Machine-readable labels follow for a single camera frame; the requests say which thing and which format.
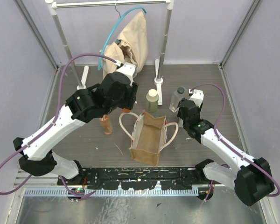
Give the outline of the dark cap clear bottle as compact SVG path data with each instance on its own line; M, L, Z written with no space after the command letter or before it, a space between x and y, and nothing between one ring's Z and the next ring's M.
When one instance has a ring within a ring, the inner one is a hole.
M178 87L172 94L172 98L170 101L169 109L172 112L177 112L179 108L179 102L186 98L188 95L188 90L183 86Z

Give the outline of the canvas tote bag with handles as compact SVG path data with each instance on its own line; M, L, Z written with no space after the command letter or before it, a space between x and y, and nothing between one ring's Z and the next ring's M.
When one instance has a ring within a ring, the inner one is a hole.
M136 118L131 133L122 123L125 115ZM161 151L171 144L179 130L178 123L168 123L165 116L155 118L147 112L142 112L140 115L123 112L119 116L119 125L131 139L129 148L131 158L152 166L159 165Z

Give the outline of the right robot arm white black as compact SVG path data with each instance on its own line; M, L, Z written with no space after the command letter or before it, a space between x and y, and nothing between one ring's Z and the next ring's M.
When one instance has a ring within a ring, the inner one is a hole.
M273 193L275 184L268 161L255 159L230 143L209 121L200 118L200 110L194 101L184 98L177 116L189 137L216 153L227 166L206 159L195 166L196 180L201 184L211 180L225 185L247 206Z

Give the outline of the pink cap amber bottle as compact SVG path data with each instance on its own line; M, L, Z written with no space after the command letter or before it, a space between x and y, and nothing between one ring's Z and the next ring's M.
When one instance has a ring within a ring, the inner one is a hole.
M109 115L104 115L102 118L99 119L100 124L103 128L103 131L106 135L112 134L112 125Z

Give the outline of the cream lid green jar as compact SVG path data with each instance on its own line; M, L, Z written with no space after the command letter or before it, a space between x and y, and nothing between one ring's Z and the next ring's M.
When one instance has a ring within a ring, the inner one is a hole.
M155 89L150 89L146 95L146 111L153 113L157 111L158 107L158 92Z

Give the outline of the white bottle grey cap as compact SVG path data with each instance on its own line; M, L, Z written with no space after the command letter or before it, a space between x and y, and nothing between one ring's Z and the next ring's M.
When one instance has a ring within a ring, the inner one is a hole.
M183 120L181 118L178 119L178 126L183 128Z

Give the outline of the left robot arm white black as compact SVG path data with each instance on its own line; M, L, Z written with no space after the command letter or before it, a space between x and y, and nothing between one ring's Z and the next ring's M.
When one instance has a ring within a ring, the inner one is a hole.
M25 147L19 159L20 168L33 176L52 173L68 179L74 185L81 184L84 173L79 162L57 155L52 151L53 147L74 130L118 107L131 110L137 89L133 72L118 69L107 74L102 83L77 90L58 110L58 115L36 133L14 140L16 150Z

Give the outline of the blue bottle white pump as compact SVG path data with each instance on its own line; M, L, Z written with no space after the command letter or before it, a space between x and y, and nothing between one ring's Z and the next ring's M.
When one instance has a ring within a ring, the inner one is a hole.
M127 109L127 108L122 109L122 112L124 112L124 113L130 113L131 111L132 111L131 109Z

